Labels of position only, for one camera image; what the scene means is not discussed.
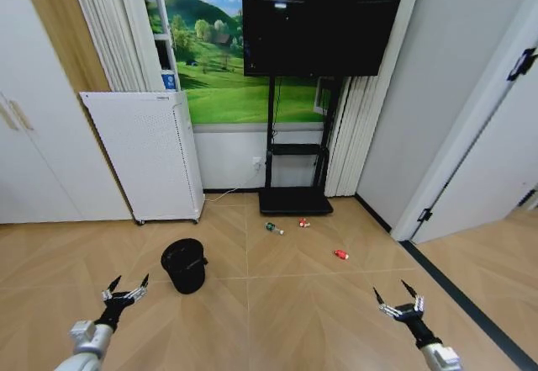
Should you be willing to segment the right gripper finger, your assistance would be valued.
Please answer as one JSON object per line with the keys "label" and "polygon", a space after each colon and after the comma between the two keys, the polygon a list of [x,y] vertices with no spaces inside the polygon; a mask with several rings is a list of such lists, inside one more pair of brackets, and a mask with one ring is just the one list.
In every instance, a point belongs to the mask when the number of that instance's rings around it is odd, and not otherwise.
{"label": "right gripper finger", "polygon": [[374,291],[374,294],[375,294],[375,297],[376,297],[376,300],[377,300],[377,306],[378,306],[378,309],[384,313],[385,315],[393,318],[393,319],[397,319],[398,318],[398,310],[396,310],[395,308],[393,308],[392,306],[390,305],[387,305],[384,300],[382,299],[382,296],[378,293],[377,289],[375,287],[372,288],[373,291]]}
{"label": "right gripper finger", "polygon": [[401,279],[401,283],[406,288],[408,293],[414,299],[412,303],[402,305],[400,311],[405,315],[423,315],[425,308],[425,299],[422,295],[418,294],[415,289],[404,280]]}

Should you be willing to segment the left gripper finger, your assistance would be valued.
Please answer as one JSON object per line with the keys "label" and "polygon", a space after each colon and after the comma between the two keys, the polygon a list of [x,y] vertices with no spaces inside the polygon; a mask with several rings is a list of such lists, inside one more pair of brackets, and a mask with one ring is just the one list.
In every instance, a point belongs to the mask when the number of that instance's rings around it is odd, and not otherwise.
{"label": "left gripper finger", "polygon": [[121,275],[115,278],[108,287],[102,292],[102,300],[104,303],[113,302],[120,298],[120,293],[115,293],[114,290],[117,288]]}
{"label": "left gripper finger", "polygon": [[130,305],[136,303],[147,294],[147,287],[149,283],[149,274],[146,274],[141,284],[136,289],[133,289],[126,295],[126,299]]}

